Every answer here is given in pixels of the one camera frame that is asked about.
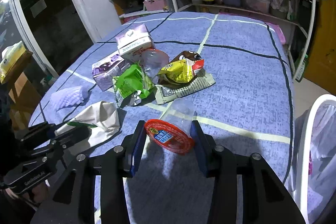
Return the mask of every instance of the bed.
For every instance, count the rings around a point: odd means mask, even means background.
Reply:
[[[30,126],[43,122],[59,124],[88,105],[114,94],[102,92],[91,76],[91,65],[117,49],[115,35],[145,24],[158,49],[170,59],[183,50],[199,52],[204,68],[216,83],[186,98],[196,106],[203,131],[217,144],[241,155],[260,153],[285,182],[293,150],[293,86],[288,59],[275,31],[266,23],[242,16],[178,12],[149,15],[127,22],[95,43],[64,72],[33,113]],[[83,85],[90,97],[77,107],[55,112],[49,104],[52,93]],[[118,110],[120,132],[90,150],[101,155],[133,133],[139,120],[160,118],[168,104],[144,101]],[[206,223],[213,179],[199,171],[193,152],[173,154],[146,141],[139,171],[125,180],[125,196],[131,223]],[[99,222],[100,177],[96,178],[95,208]],[[242,221],[241,200],[237,222]]]

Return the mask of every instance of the wooden door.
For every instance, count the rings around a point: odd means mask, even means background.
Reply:
[[[314,44],[304,77],[336,95],[336,0],[321,0]]]

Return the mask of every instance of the black stripe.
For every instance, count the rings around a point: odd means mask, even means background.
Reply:
[[[181,44],[181,45],[200,45],[200,43],[195,43],[195,42],[180,42],[180,41],[160,41],[160,42],[155,42],[155,44],[162,44],[162,43],[176,43],[176,44]],[[259,54],[256,52],[250,52],[248,50],[245,50],[243,48],[237,48],[237,47],[232,47],[232,46],[226,46],[226,45],[211,45],[211,44],[204,44],[205,47],[216,47],[216,48],[229,48],[232,50],[237,50],[237,51],[242,51],[242,52],[247,52],[256,56],[260,56],[260,57],[265,57],[265,58],[271,58],[271,59],[277,59],[279,60],[278,57],[273,56],[273,55],[265,55],[265,54]]]
[[[95,86],[96,86],[97,84],[94,84],[87,92],[90,92],[91,90],[93,90],[94,88],[95,88]],[[62,120],[62,122],[64,122],[72,113],[74,113],[74,111],[80,106],[80,105],[82,105],[82,103],[81,104],[79,104],[79,105],[76,105],[76,107],[72,110],[72,111],[70,111],[64,118],[63,118],[63,120]]]
[[[118,32],[116,35],[118,35],[119,33],[121,33],[122,31],[124,31],[125,29],[127,29],[129,26],[127,26],[126,28],[124,28],[124,29],[122,29],[120,32]],[[56,91],[59,91],[59,89],[68,81],[68,79],[73,75],[73,73],[76,71],[76,69],[78,69],[78,67],[91,55],[91,54],[93,54],[96,50],[98,50],[99,48],[101,48],[102,46],[104,46],[104,44],[105,44],[106,42],[103,42],[103,44],[101,45],[101,46],[99,46],[97,49],[95,49],[93,52],[91,52],[87,57],[85,57],[84,59],[83,59],[83,61],[82,62],[80,62],[79,63],[79,65],[75,68],[75,70],[69,75],[69,77],[64,81],[64,83],[56,90]],[[34,121],[32,122],[32,124],[36,121],[36,119],[40,116],[40,114],[43,112],[43,110],[45,109],[45,107],[49,104],[49,102],[50,102],[50,100],[46,103],[46,105],[43,107],[43,109],[42,109],[42,111],[36,116],[36,118],[34,119]]]
[[[292,152],[293,152],[293,104],[292,104],[292,91],[291,91],[291,88],[289,86],[289,79],[288,79],[288,76],[287,76],[287,73],[286,73],[286,68],[285,68],[284,62],[281,59],[280,52],[278,51],[278,48],[275,45],[272,33],[271,33],[268,25],[267,25],[267,30],[268,30],[269,36],[271,37],[273,46],[274,46],[275,50],[278,53],[279,60],[280,60],[281,65],[282,65],[283,74],[285,76],[286,87],[287,87],[287,90],[288,90],[288,100],[289,100],[289,110],[290,110],[290,134],[291,134],[290,137],[291,138],[290,138],[290,143],[289,143],[289,157],[288,157],[287,171],[286,171],[285,177],[284,177],[284,179],[282,181],[282,183],[284,184],[285,181],[287,180],[287,177],[289,175],[289,171],[290,171],[290,168],[291,168],[291,164],[292,164]]]
[[[176,44],[181,44],[181,45],[200,45],[200,43],[195,43],[195,42],[181,42],[181,41],[160,41],[160,42],[155,42],[155,44],[162,44],[162,43],[176,43]]]
[[[259,53],[256,53],[256,52],[250,52],[250,51],[245,50],[243,48],[237,48],[237,47],[225,46],[225,45],[223,45],[223,46],[222,45],[211,45],[211,44],[204,44],[204,46],[206,46],[206,47],[215,47],[215,48],[229,48],[229,49],[232,49],[232,50],[247,52],[247,53],[250,53],[250,54],[253,54],[253,55],[256,55],[256,56],[261,56],[261,57],[265,57],[265,58],[272,58],[272,59],[281,60],[282,62],[286,63],[286,61],[282,60],[281,57],[278,58],[278,57],[273,56],[273,55],[265,55],[265,54],[259,54]]]
[[[160,25],[162,25],[167,19],[168,17],[170,17],[173,13],[170,13],[159,25],[157,25],[154,29],[152,29],[149,33],[151,33],[152,31],[154,31],[157,27],[159,27]]]
[[[42,109],[42,106],[41,106],[41,102],[39,102],[39,106],[40,106],[40,109],[41,109],[43,120],[46,122],[47,120],[45,119],[44,112],[43,112],[43,109]]]

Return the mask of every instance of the red label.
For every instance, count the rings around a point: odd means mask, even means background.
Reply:
[[[148,120],[145,123],[145,129],[153,141],[171,152],[184,155],[194,146],[192,138],[166,121]]]

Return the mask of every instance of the chair backrest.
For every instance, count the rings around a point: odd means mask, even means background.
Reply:
[[[297,156],[296,190],[294,200],[307,224],[309,224],[307,212],[307,191],[311,134],[317,110],[322,105],[333,105],[336,107],[336,97],[330,94],[321,95],[313,103],[304,121]]]

